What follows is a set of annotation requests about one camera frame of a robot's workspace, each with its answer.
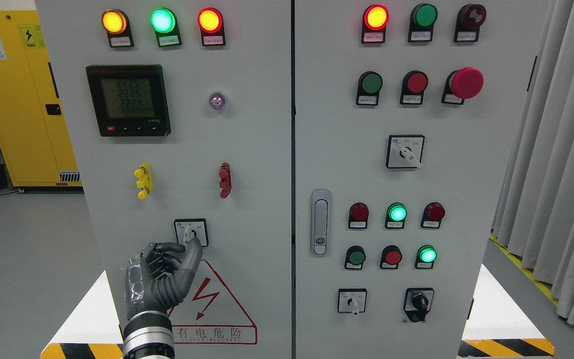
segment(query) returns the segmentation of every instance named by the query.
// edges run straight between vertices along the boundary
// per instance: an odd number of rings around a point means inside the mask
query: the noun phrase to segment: red indicator light
[[[465,5],[460,9],[457,18],[465,29],[478,29],[486,20],[486,9],[480,4]]]
[[[378,31],[387,27],[389,10],[384,5],[371,5],[364,15],[364,23],[369,30]]]
[[[424,209],[424,215],[427,216],[429,220],[440,221],[444,218],[446,211],[442,204],[438,202],[429,203]]]
[[[349,209],[349,216],[357,222],[364,222],[369,217],[369,208],[362,202],[355,203]]]
[[[198,26],[208,34],[214,34],[223,27],[221,12],[213,7],[206,7],[198,13]]]

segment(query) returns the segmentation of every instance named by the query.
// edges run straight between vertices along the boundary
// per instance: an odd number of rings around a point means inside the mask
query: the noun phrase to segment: white wall
[[[0,10],[35,10],[34,0],[0,0]]]

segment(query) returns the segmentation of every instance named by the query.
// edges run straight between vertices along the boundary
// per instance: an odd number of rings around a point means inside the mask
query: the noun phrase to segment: yellow floor line
[[[506,257],[508,257],[508,259],[510,259],[513,262],[513,264],[515,264],[515,266],[517,266],[517,268],[519,268],[519,270],[521,270],[522,273],[524,273],[524,275],[526,275],[526,277],[528,277],[528,279],[530,279],[531,282],[533,282],[533,284],[535,284],[535,286],[540,289],[542,293],[544,293],[546,298],[548,298],[551,302],[553,302],[555,306],[558,306],[559,300],[553,298],[553,296],[551,295],[551,291],[544,285],[544,283],[533,278],[533,273],[531,273],[531,271],[529,271],[526,268],[522,268],[522,262],[517,257],[515,257],[515,255],[508,252],[508,250],[506,250],[506,247],[504,247],[504,245],[497,243],[496,236],[494,236],[493,234],[489,234],[488,239],[492,240],[493,243],[497,245],[497,248],[499,248],[502,252],[504,252]]]

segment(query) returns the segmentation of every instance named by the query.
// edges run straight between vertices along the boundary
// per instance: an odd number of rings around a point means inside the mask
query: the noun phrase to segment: yellow cabinet
[[[81,186],[36,11],[0,11],[0,147],[13,186]]]

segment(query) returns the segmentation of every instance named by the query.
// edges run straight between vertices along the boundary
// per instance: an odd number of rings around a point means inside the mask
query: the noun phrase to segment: yellow and black hazard stripe
[[[120,359],[122,345],[50,343],[41,359]],[[554,357],[548,339],[478,339],[460,342],[458,358]]]
[[[460,341],[458,358],[555,357],[548,339],[469,339]]]
[[[78,343],[50,343],[41,353],[41,359],[120,359],[120,345],[87,345]]]

